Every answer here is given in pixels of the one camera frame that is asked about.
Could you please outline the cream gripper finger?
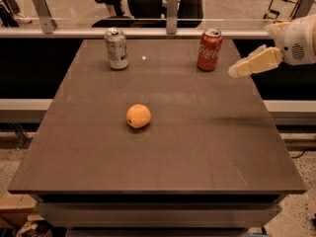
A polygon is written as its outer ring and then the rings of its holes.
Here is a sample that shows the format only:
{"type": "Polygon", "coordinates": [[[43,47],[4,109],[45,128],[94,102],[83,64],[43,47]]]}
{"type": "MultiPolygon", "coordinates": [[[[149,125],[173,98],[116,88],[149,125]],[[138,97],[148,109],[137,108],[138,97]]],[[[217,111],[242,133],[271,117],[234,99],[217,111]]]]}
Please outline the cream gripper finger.
{"type": "Polygon", "coordinates": [[[259,46],[247,57],[240,59],[228,69],[232,78],[258,74],[277,68],[282,63],[282,53],[276,47],[259,46]]]}
{"type": "Polygon", "coordinates": [[[268,35],[274,40],[287,40],[290,37],[289,31],[287,29],[289,25],[290,22],[269,24],[266,26],[266,31],[268,35]]]}

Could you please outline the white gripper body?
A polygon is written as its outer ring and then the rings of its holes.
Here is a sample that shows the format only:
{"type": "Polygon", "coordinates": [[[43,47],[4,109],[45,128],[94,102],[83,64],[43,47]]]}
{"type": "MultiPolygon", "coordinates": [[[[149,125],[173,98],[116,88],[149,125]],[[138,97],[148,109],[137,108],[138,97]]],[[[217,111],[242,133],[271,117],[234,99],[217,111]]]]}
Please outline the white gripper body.
{"type": "Polygon", "coordinates": [[[290,65],[316,62],[316,15],[298,18],[283,27],[276,35],[276,46],[283,61],[290,65]]]}

